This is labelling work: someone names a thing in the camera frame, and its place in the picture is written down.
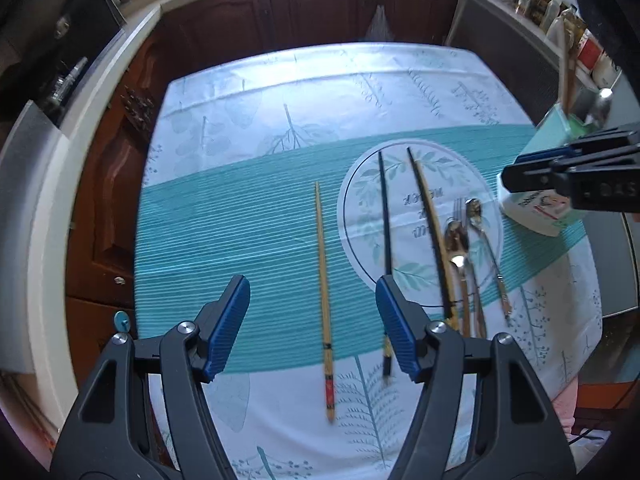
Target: wooden cabinet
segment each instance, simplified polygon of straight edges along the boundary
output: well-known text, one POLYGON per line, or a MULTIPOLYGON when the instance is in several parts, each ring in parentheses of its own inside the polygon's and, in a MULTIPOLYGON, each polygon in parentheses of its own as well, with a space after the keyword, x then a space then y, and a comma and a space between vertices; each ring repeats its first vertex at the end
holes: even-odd
POLYGON ((169 82, 184 75, 161 25, 116 86, 94 134, 76 191, 66 249, 66 326, 80 384, 115 332, 121 309, 135 320, 138 202, 151 133, 169 82))
POLYGON ((377 5, 396 41, 442 44, 458 0, 199 0, 162 17, 188 72, 300 46, 361 41, 377 5))
POLYGON ((458 0, 377 0, 395 41, 443 44, 458 0))
POLYGON ((133 308, 133 254, 138 197, 149 133, 125 113, 116 89, 87 155, 70 226, 66 293, 133 308))
POLYGON ((273 49, 269 0, 199 0, 162 20, 190 72, 273 49))
POLYGON ((271 0, 278 48, 360 40, 374 0, 271 0))
MULTIPOLYGON (((113 335, 113 316, 119 310, 114 306, 66 298, 66 331, 78 386, 91 373, 100 352, 113 335)), ((132 310, 125 312, 129 314, 131 333, 135 337, 135 316, 132 310)))

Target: wooden chopstick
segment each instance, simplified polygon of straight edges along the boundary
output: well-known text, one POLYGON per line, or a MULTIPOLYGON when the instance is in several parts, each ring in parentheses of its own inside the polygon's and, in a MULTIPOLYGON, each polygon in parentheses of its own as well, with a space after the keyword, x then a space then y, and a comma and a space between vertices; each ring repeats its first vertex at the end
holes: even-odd
POLYGON ((326 418, 335 419, 334 351, 331 346, 331 311, 329 310, 329 285, 326 278, 326 253, 324 252, 324 228, 322 227, 322 202, 320 184, 316 182, 316 230, 318 231, 318 278, 320 282, 320 309, 322 311, 322 352, 324 354, 324 398, 326 418))
MULTIPOLYGON (((385 239, 385 274, 393 275, 393 260, 391 257, 391 227, 389 225, 389 204, 386 196, 385 161, 382 158, 382 150, 378 152, 378 168, 380 170, 380 188, 382 190, 382 221, 385 239)), ((388 378, 391 375, 391 341, 386 333, 382 348, 382 376, 388 378)))
POLYGON ((456 309, 456 293, 453 288, 453 278, 451 268, 447 259, 447 250, 444 245, 444 237, 440 230, 440 221, 429 193, 429 186, 424 177, 420 164, 417 164, 411 148, 407 147, 406 152, 409 155, 412 170, 414 170, 415 181, 418 184, 420 198, 427 216, 427 226, 431 234, 431 244, 433 245, 433 253, 436 257, 436 267, 438 268, 438 279, 440 280, 440 293, 442 295, 442 304, 444 306, 444 316, 447 324, 453 329, 458 330, 458 311, 456 309))

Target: fork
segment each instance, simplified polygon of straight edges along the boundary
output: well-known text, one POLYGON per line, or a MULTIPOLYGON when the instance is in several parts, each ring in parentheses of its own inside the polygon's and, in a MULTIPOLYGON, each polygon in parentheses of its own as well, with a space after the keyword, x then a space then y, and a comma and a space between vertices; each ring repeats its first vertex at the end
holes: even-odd
POLYGON ((480 300, 480 288, 478 285, 478 277, 476 276, 476 266, 473 261, 469 257, 469 238, 468 238, 468 229, 466 228, 469 225, 470 219, 466 216, 466 199, 465 198, 457 198, 454 202, 454 217, 462 224, 462 229, 464 230, 464 241, 463 249, 466 251, 465 262, 469 266, 471 270, 471 279, 474 282, 474 317, 476 321, 476 336, 482 339, 486 339, 486 321, 484 320, 484 311, 482 310, 482 301, 480 300))
POLYGON ((451 263, 456 266, 458 275, 460 277, 460 288, 462 292, 462 335, 464 337, 471 337, 471 307, 469 305, 469 293, 466 278, 466 266, 469 263, 468 258, 468 236, 466 234, 466 228, 464 223, 463 212, 463 198, 457 198, 454 200, 453 208, 453 222, 447 225, 447 229, 451 229, 452 233, 452 250, 449 252, 449 259, 451 263))

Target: table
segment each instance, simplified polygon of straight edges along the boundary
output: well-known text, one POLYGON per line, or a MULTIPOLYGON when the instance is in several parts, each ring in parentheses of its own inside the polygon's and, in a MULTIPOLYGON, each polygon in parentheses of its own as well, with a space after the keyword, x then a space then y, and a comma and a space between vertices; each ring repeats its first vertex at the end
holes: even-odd
MULTIPOLYGON (((441 223, 456 198, 482 200, 514 313, 502 315, 486 250, 472 238, 489 336, 510 332, 555 397, 602 333, 581 224, 558 238, 503 218, 495 175, 534 133, 470 52, 341 44, 267 54, 169 86, 145 167, 136 237, 141 337, 193 319, 229 278, 252 299, 225 373, 206 396, 239 478, 386 478, 420 386, 394 363, 382 382, 377 150, 390 196, 394 277, 442 315, 433 253, 403 153, 420 159, 441 223), (324 410, 314 182, 321 185, 337 418, 324 410)), ((154 411, 168 425, 158 377, 154 411)), ((465 378, 450 465, 464 456, 474 378, 465 378)))

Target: metal screw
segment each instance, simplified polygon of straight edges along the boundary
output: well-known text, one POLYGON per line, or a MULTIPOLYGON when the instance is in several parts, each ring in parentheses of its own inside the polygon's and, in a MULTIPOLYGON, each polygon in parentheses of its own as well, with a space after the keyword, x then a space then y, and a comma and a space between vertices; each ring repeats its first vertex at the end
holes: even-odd
POLYGON ((124 332, 118 332, 117 334, 114 334, 111 337, 111 340, 113 341, 114 345, 124 345, 124 343, 127 342, 127 338, 129 336, 127 334, 125 334, 124 332))
POLYGON ((190 334, 196 330, 196 325, 193 321, 183 321, 178 325, 178 332, 181 334, 190 334))
POLYGON ((501 345, 510 345, 513 343, 513 336, 511 334, 507 334, 506 332, 500 332, 498 334, 498 343, 501 345))
POLYGON ((447 329, 447 325, 442 321, 431 321, 429 323, 429 330, 434 334, 442 334, 447 329))

